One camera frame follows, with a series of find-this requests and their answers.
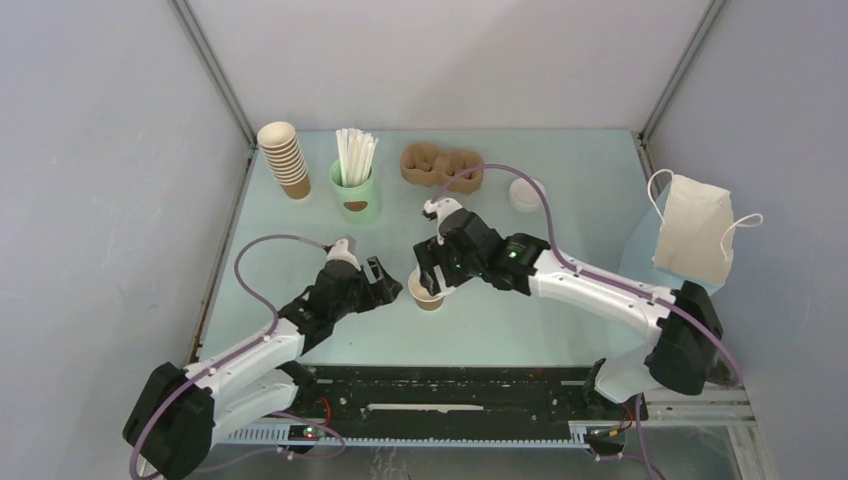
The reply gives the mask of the brown paper coffee cup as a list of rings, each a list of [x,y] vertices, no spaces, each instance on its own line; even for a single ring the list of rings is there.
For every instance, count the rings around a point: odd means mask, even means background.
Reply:
[[[439,266],[434,268],[433,285],[439,288],[439,292],[431,295],[429,291],[420,284],[421,271],[416,267],[409,275],[407,280],[407,290],[414,298],[416,305],[423,311],[435,311],[441,307],[444,298],[454,293],[457,288],[448,286],[445,277]]]

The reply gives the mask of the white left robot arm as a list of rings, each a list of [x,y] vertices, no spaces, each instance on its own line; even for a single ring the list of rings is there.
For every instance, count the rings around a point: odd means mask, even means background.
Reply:
[[[165,362],[148,377],[122,431],[152,478],[183,479],[232,431],[272,412],[304,416],[316,403],[311,374],[298,358],[326,340],[337,322],[393,303],[403,290],[375,256],[354,266],[330,259],[315,281],[258,332],[205,362]]]

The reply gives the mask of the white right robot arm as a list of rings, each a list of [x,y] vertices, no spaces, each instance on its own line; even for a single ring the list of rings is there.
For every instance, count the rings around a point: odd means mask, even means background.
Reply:
[[[641,346],[592,367],[581,392],[591,416],[606,418],[621,403],[658,388],[703,392],[723,329],[701,285],[640,283],[568,258],[532,235],[502,237],[452,198],[425,202],[422,214],[437,226],[433,237],[413,247],[418,282],[429,295],[444,297],[480,279],[501,291],[580,307],[642,338]]]

